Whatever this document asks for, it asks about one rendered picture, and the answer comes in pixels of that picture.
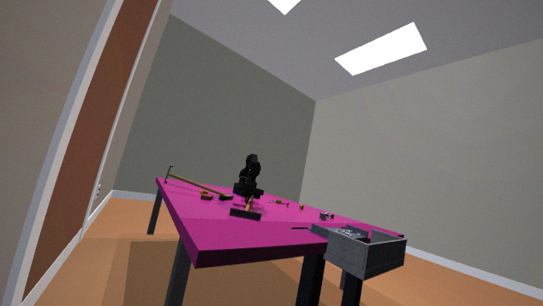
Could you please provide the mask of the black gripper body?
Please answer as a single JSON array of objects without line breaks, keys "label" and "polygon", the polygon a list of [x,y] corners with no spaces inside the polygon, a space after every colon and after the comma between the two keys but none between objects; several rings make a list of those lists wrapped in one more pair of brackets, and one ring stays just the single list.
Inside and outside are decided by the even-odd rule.
[{"label": "black gripper body", "polygon": [[[250,183],[251,183],[251,181],[254,181],[254,182],[255,182],[254,179],[247,179],[246,181],[248,181],[248,182],[250,182]],[[253,188],[253,190],[248,190],[248,189],[245,189],[244,187],[241,187],[240,185],[235,185],[235,186],[234,186],[234,191],[240,191],[240,190],[241,190],[241,191],[246,191],[246,192],[249,191],[249,192],[251,192],[251,193],[257,193],[257,195],[263,195],[263,190],[260,190],[260,189],[254,190],[254,188]]]}]

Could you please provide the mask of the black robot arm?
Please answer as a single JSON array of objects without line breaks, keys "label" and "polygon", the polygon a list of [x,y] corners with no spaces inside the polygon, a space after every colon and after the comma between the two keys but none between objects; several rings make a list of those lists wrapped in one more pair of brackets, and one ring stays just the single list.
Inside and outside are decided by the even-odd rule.
[{"label": "black robot arm", "polygon": [[[254,183],[254,181],[248,182],[246,179],[254,179],[259,175],[259,172],[261,170],[260,163],[257,161],[257,155],[250,154],[247,156],[246,159],[246,167],[242,169],[239,173],[239,184],[244,185],[245,189],[253,190],[253,188],[256,189],[257,183]],[[251,170],[250,170],[251,169]],[[250,171],[249,171],[250,170]],[[241,177],[243,176],[243,177]],[[244,178],[246,177],[246,178]],[[245,183],[246,182],[246,183]]]}]

